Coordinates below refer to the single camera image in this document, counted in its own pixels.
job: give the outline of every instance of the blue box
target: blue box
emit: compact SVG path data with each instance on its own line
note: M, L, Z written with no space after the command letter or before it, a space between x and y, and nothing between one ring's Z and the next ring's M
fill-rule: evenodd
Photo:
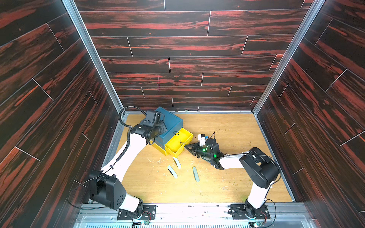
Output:
M183 119L162 107L159 107L156 111L165 115L164 123L166 125L167 132L159 135L156 138L155 143L162 149L165 149L165 144L175 135L174 132L179 131L183 127Z

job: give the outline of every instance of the side wall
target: side wall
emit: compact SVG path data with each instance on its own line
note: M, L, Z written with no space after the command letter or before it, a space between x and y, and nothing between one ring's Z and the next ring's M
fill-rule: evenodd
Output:
M70 227L117 112L61 0L1 1L0 24L0 227Z
M258 114L322 227L365 227L365 4L327 0Z
M75 0L124 106L251 111L311 0Z

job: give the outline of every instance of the light wood tabletop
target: light wood tabletop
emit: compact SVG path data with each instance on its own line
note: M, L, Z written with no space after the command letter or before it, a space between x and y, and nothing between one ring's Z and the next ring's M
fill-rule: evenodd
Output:
M222 153L238 154L258 147L271 156L253 114L177 114L184 120L186 130L194 134L191 143L197 142L197 134L212 135ZM145 116L132 114L127 124L135 125ZM123 131L118 150L127 140L127 128ZM172 155L165 156L153 146L147 145L129 167L123 186L127 193L143 199L145 203L193 203L193 202L244 202L250 194L252 181L244 169L217 170L202 159L197 159L186 149L178 157L182 168L178 169ZM167 169L171 165L178 175L175 179ZM192 168L196 166L200 182L196 182ZM292 199L281 179L267 196L274 202L291 202Z

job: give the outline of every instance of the black mounting plate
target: black mounting plate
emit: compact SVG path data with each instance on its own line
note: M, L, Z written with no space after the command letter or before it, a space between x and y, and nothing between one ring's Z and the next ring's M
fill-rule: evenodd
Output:
M146 204L143 205L143 212L148 211L151 214L151 220L155 220L156 218L156 205L150 205L150 204ZM149 214L148 213L142 213L142 216L140 217L140 219L134 219L134 221L141 221L141 220L148 220L149 219ZM118 217L117 220L131 220L130 216L127 216L127 211L126 210L120 210L118 212Z
M229 214L232 215L232 218L234 220L236 219L245 219L245 220L249 220L249 218L246 216L246 210L245 210L245 205L244 204L231 204L229 205L230 209L229 209ZM260 215L258 217L256 217L255 219L265 219L265 215L266 215L266 219L270 219L270 214L268 211L268 207L266 205L264 205L264 207L262 207L262 210L260 213Z

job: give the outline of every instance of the yellow drawer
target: yellow drawer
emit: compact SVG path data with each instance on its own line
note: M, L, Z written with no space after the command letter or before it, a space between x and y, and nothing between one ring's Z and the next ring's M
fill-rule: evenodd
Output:
M156 148L159 152L163 153L165 156L169 155L169 153L166 152L166 150L162 149L159 145L157 145L156 143L152 144L152 146L154 148Z
M193 134L181 128L178 135L174 135L166 144L165 150L175 158L177 158L184 150L186 144L193 139Z

